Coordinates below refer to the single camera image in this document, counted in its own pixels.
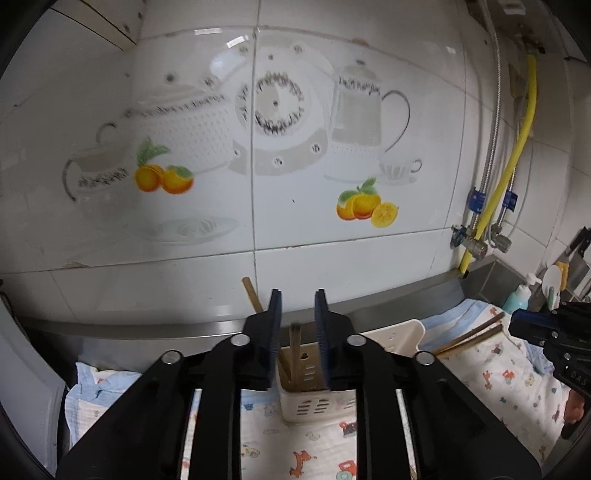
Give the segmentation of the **person right hand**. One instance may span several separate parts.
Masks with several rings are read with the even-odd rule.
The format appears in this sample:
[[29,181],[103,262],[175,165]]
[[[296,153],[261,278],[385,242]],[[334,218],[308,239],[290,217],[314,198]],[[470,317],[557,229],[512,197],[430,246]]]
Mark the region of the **person right hand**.
[[574,390],[569,391],[568,400],[564,411],[566,424],[579,422],[585,414],[585,398]]

